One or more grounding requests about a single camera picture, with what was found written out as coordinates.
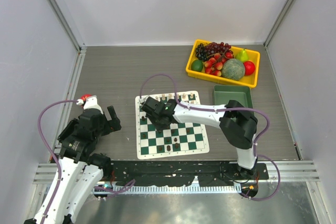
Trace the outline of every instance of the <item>bunch of grapes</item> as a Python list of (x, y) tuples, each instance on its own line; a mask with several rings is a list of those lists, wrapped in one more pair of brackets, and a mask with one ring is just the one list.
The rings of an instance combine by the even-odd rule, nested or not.
[(230, 50), (231, 46), (228, 43), (224, 44), (224, 42), (221, 42), (220, 44), (212, 42), (206, 45), (204, 48), (207, 56), (226, 51), (233, 54), (233, 52)]
[(199, 44), (196, 48), (196, 57), (201, 61), (207, 60), (207, 55), (205, 52), (204, 44)]

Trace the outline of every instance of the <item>cantaloupe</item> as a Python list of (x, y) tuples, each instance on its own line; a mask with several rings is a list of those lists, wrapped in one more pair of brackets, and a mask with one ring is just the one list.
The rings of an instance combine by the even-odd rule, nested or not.
[(230, 59), (224, 63), (222, 76), (227, 79), (239, 81), (245, 74), (244, 64), (237, 59)]

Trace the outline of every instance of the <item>yellow tray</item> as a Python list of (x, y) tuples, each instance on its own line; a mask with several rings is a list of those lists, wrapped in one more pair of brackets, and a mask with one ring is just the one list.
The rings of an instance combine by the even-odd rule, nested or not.
[[(200, 43), (203, 43), (204, 45), (207, 45), (207, 44), (211, 43), (211, 41), (206, 41), (206, 40), (201, 40), (201, 39), (197, 39), (195, 41), (193, 50), (191, 51), (187, 66), (185, 68), (185, 71), (188, 73), (189, 76), (195, 77), (195, 78), (198, 78), (198, 79), (202, 79), (202, 80), (213, 81), (213, 82), (220, 83), (220, 84), (234, 84), (234, 85), (248, 86), (252, 89), (257, 86), (258, 72), (259, 72), (259, 62), (260, 62), (260, 53), (259, 52), (246, 49), (249, 60), (252, 61), (256, 66), (256, 71), (253, 74), (251, 74), (250, 76), (244, 76), (239, 81), (234, 81), (234, 80), (231, 80), (231, 79), (226, 79), (226, 78), (223, 78), (223, 77), (213, 76), (211, 74), (207, 74), (207, 73), (204, 72), (204, 68), (203, 68), (202, 72), (197, 72), (197, 71), (191, 70), (191, 64), (193, 63), (194, 60), (197, 60), (195, 50)], [(234, 55), (237, 55), (241, 50), (243, 50), (243, 48), (231, 47), (231, 50), (233, 51)]]

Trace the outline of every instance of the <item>green fruit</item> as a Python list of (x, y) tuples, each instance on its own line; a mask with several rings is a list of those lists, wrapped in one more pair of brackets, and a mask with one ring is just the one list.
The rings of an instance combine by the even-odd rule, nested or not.
[(245, 49), (243, 49), (242, 51), (240, 51), (236, 57), (237, 60), (240, 60), (241, 62), (245, 62), (248, 61), (248, 55), (247, 55), (247, 51)]
[(244, 64), (237, 59), (230, 59), (225, 62), (222, 69), (222, 76), (227, 79), (239, 81), (245, 74)]
[(195, 60), (192, 64), (191, 64), (191, 70), (197, 71), (197, 72), (201, 72), (203, 69), (203, 62), (201, 60)]

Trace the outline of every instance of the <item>green and white chessboard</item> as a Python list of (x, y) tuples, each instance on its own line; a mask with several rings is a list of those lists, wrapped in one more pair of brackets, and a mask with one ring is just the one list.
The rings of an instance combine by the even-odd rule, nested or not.
[[(181, 101), (191, 104), (200, 104), (197, 91), (179, 92)], [(167, 102), (174, 99), (174, 93), (149, 95), (159, 101)], [(141, 111), (139, 97), (135, 98), (136, 114), (136, 154), (138, 159), (171, 157), (209, 152), (209, 142), (204, 124), (179, 123), (170, 125), (170, 128), (158, 132), (146, 113)]]

